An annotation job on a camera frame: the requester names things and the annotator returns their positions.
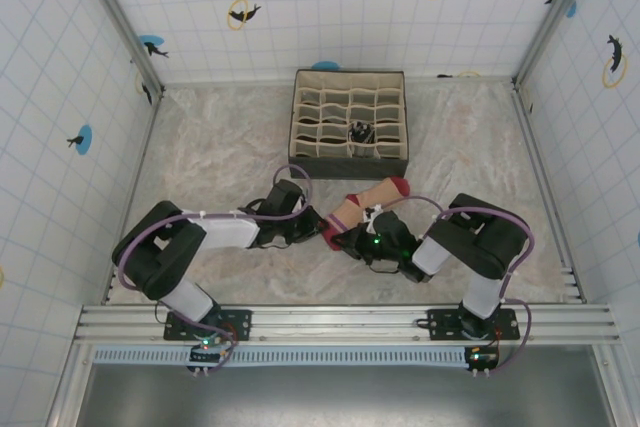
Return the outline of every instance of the marble-patterned floor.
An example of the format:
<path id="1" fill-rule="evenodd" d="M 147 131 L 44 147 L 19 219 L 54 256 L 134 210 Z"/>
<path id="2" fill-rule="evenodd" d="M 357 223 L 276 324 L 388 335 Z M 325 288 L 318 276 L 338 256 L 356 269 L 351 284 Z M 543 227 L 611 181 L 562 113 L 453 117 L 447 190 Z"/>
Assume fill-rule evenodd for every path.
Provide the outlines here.
<path id="1" fill-rule="evenodd" d="M 249 85 L 169 90 L 142 166 L 129 228 L 162 199 L 182 209 L 224 212 L 264 197 L 273 172 L 287 163 L 292 91 Z M 509 296 L 562 301 L 560 259 L 508 86 L 455 80 L 407 83 L 406 99 L 406 177 L 412 193 L 448 205 L 465 192 L 523 217 L 536 236 L 536 249 L 511 282 Z M 345 195 L 374 184 L 315 180 L 313 205 L 327 215 Z M 421 235 L 434 209 L 411 201 L 396 212 Z M 225 304 L 403 304 L 457 303 L 469 270 L 450 258 L 431 282 L 413 284 L 401 274 L 372 273 L 363 263 L 331 251 L 317 236 L 286 250 L 203 252 L 186 275 Z M 114 281 L 111 303 L 146 301 Z"/>

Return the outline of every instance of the white tiled wall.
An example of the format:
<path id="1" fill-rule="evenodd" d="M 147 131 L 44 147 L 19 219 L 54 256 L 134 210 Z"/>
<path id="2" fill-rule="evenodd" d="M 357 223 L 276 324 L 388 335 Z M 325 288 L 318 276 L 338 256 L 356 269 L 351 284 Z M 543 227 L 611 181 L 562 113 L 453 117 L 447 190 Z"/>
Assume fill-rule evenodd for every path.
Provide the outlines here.
<path id="1" fill-rule="evenodd" d="M 43 424 L 100 300 L 151 114 L 129 60 L 98 0 L 0 0 L 0 426 Z"/>
<path id="2" fill-rule="evenodd" d="M 608 302 L 640 381 L 640 0 L 577 0 L 528 89 L 533 123 L 589 300 Z M 627 72 L 605 88 L 619 38 Z M 619 80 L 623 59 L 608 84 Z M 640 413 L 640 398 L 632 394 Z"/>
<path id="3" fill-rule="evenodd" d="M 320 60 L 411 76 L 512 75 L 549 9 L 547 0 L 247 0 L 261 9 L 233 31 L 235 0 L 119 1 L 139 34 L 165 39 L 170 58 L 152 61 L 166 83 L 291 80 Z"/>

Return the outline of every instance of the storage organizer box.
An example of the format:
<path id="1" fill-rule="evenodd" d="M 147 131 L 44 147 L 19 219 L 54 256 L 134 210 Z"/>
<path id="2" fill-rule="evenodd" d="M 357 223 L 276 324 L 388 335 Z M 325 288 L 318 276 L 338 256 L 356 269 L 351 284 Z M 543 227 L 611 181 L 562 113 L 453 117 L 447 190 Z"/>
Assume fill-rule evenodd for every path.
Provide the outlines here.
<path id="1" fill-rule="evenodd" d="M 356 121 L 373 125 L 373 143 L 349 140 Z M 403 177 L 409 163 L 404 73 L 299 70 L 289 162 L 316 179 Z M 301 177 L 294 169 L 291 176 Z"/>

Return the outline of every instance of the black bird decal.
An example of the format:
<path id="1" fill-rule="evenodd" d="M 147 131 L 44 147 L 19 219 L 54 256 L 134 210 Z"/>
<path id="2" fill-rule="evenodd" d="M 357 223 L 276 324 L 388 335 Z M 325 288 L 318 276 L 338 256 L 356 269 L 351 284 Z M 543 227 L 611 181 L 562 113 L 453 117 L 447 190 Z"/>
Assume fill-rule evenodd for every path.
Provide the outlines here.
<path id="1" fill-rule="evenodd" d="M 259 8 L 260 7 L 258 6 L 258 4 L 253 4 L 253 10 L 250 10 L 247 13 L 246 19 L 244 18 L 244 10 L 241 10 L 240 12 L 231 11 L 229 12 L 229 15 L 234 19 L 236 19 L 237 21 L 246 22 L 247 20 L 252 19 L 254 15 L 256 15 L 256 12 L 258 11 Z"/>
<path id="2" fill-rule="evenodd" d="M 151 54 L 158 54 L 166 57 L 167 59 L 169 58 L 169 52 L 160 52 L 153 42 L 145 42 L 144 45 L 149 52 L 149 56 L 151 56 Z"/>
<path id="3" fill-rule="evenodd" d="M 609 36 L 607 44 L 613 44 L 613 64 L 611 64 L 611 73 L 613 74 L 622 60 L 622 44 L 620 43 L 620 39 L 614 38 L 613 35 Z"/>
<path id="4" fill-rule="evenodd" d="M 77 137 L 74 137 L 73 139 L 67 139 L 67 142 L 69 142 L 69 147 L 71 147 L 73 144 L 80 145 L 83 140 L 84 140 L 84 137 L 79 135 Z"/>
<path id="5" fill-rule="evenodd" d="M 153 105 L 153 102 L 151 101 L 151 92 L 149 92 L 149 89 L 147 89 L 147 86 L 142 84 L 142 90 L 144 91 L 145 94 L 147 94 L 147 100 L 149 101 L 149 105 Z"/>

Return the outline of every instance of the black bracket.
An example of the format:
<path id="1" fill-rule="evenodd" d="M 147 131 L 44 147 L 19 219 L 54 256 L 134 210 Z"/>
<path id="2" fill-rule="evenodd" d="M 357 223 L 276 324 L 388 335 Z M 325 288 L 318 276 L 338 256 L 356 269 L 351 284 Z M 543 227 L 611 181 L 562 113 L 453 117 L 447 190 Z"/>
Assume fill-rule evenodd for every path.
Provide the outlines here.
<path id="1" fill-rule="evenodd" d="M 236 341 L 249 340 L 251 333 L 250 310 L 222 310 L 216 327 L 231 332 Z M 167 314 L 167 321 L 164 324 L 164 340 L 185 340 L 199 341 L 202 338 L 210 337 L 211 331 L 199 329 L 176 317 L 173 312 Z"/>
<path id="2" fill-rule="evenodd" d="M 460 311 L 457 308 L 429 309 L 427 310 L 427 318 L 421 319 L 420 326 L 429 331 L 430 340 L 477 341 L 478 339 L 465 335 L 459 313 Z M 494 326 L 496 330 L 500 331 L 500 340 L 520 339 L 515 310 L 500 308 L 497 312 Z M 489 335 L 487 339 L 493 340 L 493 336 Z"/>

